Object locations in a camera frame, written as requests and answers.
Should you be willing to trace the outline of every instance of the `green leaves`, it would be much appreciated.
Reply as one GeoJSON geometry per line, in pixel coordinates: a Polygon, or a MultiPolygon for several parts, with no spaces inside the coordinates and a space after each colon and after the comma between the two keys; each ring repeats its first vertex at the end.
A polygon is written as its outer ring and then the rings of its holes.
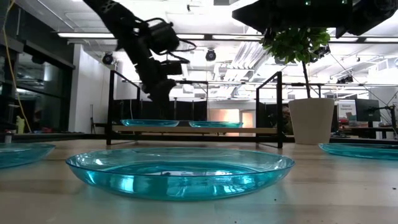
{"type": "Polygon", "coordinates": [[[311,58],[318,58],[314,51],[329,41],[326,28],[289,28],[277,32],[272,40],[261,39],[260,44],[264,50],[285,63],[295,60],[310,63],[311,58]]]}

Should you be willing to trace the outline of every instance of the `table surface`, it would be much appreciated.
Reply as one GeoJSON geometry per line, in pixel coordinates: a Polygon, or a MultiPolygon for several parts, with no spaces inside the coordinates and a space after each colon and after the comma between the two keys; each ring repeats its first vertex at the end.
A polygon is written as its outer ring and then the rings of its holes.
{"type": "Polygon", "coordinates": [[[317,146],[283,150],[252,143],[51,142],[44,161],[0,170],[0,223],[398,223],[398,162],[332,156],[317,146]],[[81,152],[129,147],[222,147],[284,154],[296,166],[259,192],[206,202],[160,202],[110,194],[78,180],[65,159],[81,152]]]}

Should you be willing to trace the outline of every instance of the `ceiling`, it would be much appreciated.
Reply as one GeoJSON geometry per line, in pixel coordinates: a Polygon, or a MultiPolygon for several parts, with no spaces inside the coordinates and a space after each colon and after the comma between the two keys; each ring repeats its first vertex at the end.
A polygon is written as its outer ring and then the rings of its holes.
{"type": "MultiPolygon", "coordinates": [[[[230,6],[214,5],[222,0],[119,1],[141,19],[161,17],[173,22],[178,34],[256,34],[256,31],[231,17],[232,10],[255,0],[233,1],[230,6]]],[[[99,17],[79,0],[17,0],[17,3],[59,32],[109,32],[99,17]]],[[[398,35],[398,13],[364,35],[398,35]]],[[[113,51],[116,46],[115,40],[86,40],[81,43],[86,51],[98,58],[104,52],[113,51]]],[[[191,61],[187,67],[188,73],[181,78],[197,80],[201,77],[222,81],[221,77],[224,76],[224,81],[240,81],[245,76],[251,76],[249,81],[255,79],[263,82],[276,71],[283,70],[286,82],[303,82],[301,66],[276,65],[274,59],[255,42],[196,41],[195,44],[198,48],[194,52],[181,54],[191,61]],[[215,62],[205,60],[209,48],[215,49],[217,53],[215,62]],[[248,74],[247,70],[219,69],[227,65],[229,68],[249,68],[253,74],[248,74]]],[[[345,69],[353,71],[359,82],[368,82],[366,77],[369,68],[386,58],[398,57],[396,44],[331,44],[330,48],[333,56],[327,55],[309,66],[311,82],[336,83],[337,78],[345,74],[345,69]]],[[[117,52],[115,56],[123,60],[124,64],[130,63],[124,52],[117,52]]],[[[136,74],[130,77],[137,79],[136,74]]]]}

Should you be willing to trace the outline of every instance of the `teal plate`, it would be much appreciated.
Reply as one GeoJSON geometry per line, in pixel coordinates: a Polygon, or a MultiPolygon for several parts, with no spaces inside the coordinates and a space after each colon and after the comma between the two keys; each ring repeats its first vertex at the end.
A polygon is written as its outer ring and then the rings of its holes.
{"type": "Polygon", "coordinates": [[[319,147],[339,156],[398,160],[398,145],[331,143],[319,144],[319,147]]]}
{"type": "Polygon", "coordinates": [[[125,126],[140,126],[140,127],[177,127],[179,121],[169,120],[145,120],[145,119],[124,119],[120,120],[125,126]]]}
{"type": "Polygon", "coordinates": [[[294,166],[288,157],[256,151],[146,148],[83,153],[67,159],[85,183],[155,200],[212,200],[263,189],[294,166]]]}
{"type": "Polygon", "coordinates": [[[47,156],[54,148],[54,145],[37,143],[0,144],[0,168],[37,162],[47,156]]]}
{"type": "Polygon", "coordinates": [[[190,121],[189,125],[194,128],[242,128],[243,123],[225,121],[190,121]]]}

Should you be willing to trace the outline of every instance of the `security camera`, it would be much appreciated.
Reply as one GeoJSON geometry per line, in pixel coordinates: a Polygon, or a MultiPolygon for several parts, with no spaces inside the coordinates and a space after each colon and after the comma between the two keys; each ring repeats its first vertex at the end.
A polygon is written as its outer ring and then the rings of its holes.
{"type": "Polygon", "coordinates": [[[112,52],[106,52],[105,56],[102,58],[102,62],[105,65],[112,65],[113,62],[114,62],[113,53],[112,52]]]}
{"type": "Polygon", "coordinates": [[[207,54],[206,54],[206,60],[208,62],[212,62],[214,60],[216,60],[216,52],[214,51],[214,49],[208,49],[207,54]]]}

